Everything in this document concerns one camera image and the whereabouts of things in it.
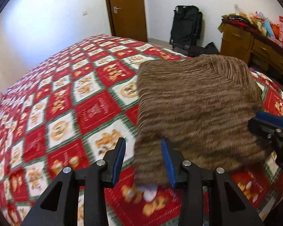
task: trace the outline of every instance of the black backpack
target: black backpack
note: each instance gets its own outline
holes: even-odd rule
[[[177,6],[171,30],[170,44],[188,50],[200,38],[202,13],[196,6]]]

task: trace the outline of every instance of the blue rubber pad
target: blue rubber pad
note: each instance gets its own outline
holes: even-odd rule
[[[174,164],[172,162],[172,159],[170,157],[168,148],[167,148],[167,144],[165,142],[165,140],[161,140],[161,151],[162,151],[162,157],[164,160],[164,164],[165,164],[165,168],[166,168],[166,173],[169,179],[170,184],[172,185],[172,187],[174,188],[176,185],[176,178],[175,178],[175,168],[174,168]]]
[[[256,117],[262,121],[266,121],[269,123],[272,123],[278,127],[281,127],[283,129],[283,117],[278,117],[271,115],[267,112],[259,111],[256,113]]]
[[[121,144],[121,148],[118,151],[117,158],[115,160],[115,164],[113,166],[113,176],[112,176],[113,186],[115,186],[118,182],[119,175],[122,170],[122,164],[124,161],[125,153],[126,153],[126,140],[124,139]]]

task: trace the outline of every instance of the checkered bedspread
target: checkered bedspread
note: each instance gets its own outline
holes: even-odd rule
[[[51,56],[10,87],[0,104],[0,209],[10,224],[23,221],[63,167],[88,167],[113,149],[119,137],[126,138],[127,149],[119,183],[105,190],[109,224],[176,223],[179,192],[137,188],[132,160],[140,63],[184,58],[171,50],[102,34]],[[252,74],[263,91],[264,108],[283,115],[283,92],[265,75]],[[262,219],[283,196],[283,172],[274,160],[272,154],[264,165],[232,176]],[[79,225],[83,196],[82,190]],[[204,208],[207,212],[207,201]]]

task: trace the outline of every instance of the bed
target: bed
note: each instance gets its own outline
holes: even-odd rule
[[[185,58],[101,34],[51,56],[10,87],[0,103],[0,210],[8,222],[19,225],[63,167],[88,167],[125,137],[119,183],[105,190],[109,225],[176,225],[180,191],[134,185],[136,79],[146,60]],[[283,92],[265,75],[252,75],[262,89],[265,110],[283,115]],[[283,171],[274,153],[264,164],[237,170],[232,178],[263,220],[283,198]],[[83,198],[82,189],[78,225],[83,225]],[[207,215],[206,200],[204,209]]]

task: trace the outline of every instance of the wooden desk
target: wooden desk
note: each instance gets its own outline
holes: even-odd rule
[[[272,66],[283,76],[283,49],[257,33],[225,24],[220,54],[239,58],[247,65],[253,61],[263,70]]]

